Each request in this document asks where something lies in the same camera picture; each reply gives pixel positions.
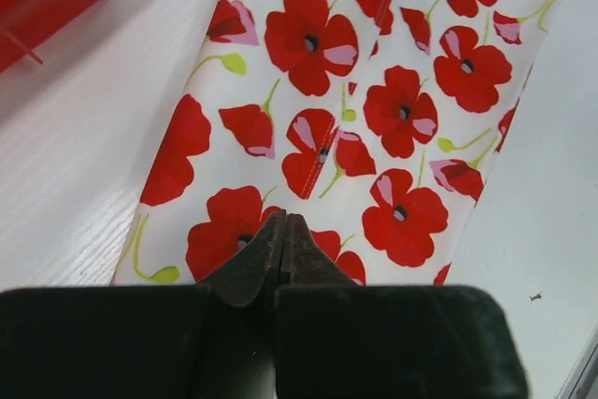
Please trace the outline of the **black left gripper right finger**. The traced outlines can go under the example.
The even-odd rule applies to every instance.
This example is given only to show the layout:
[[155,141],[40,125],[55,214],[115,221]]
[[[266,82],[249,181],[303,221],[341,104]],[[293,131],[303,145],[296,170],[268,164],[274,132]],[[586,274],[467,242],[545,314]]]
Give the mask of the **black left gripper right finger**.
[[357,287],[316,244],[300,214],[287,217],[278,271],[279,286]]

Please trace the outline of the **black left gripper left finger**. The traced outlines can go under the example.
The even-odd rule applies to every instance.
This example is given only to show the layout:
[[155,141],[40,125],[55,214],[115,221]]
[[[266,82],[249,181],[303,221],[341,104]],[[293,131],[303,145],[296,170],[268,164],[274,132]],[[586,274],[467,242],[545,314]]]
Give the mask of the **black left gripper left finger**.
[[286,211],[272,213],[243,249],[197,285],[209,287],[227,306],[252,305],[278,285],[285,230]]

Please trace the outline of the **white red floral skirt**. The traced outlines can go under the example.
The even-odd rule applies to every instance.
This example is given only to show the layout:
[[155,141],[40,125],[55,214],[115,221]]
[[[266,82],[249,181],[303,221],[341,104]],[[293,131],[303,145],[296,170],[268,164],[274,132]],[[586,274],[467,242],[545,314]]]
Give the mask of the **white red floral skirt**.
[[114,284],[207,277],[279,211],[359,284],[442,284],[560,0],[218,0]]

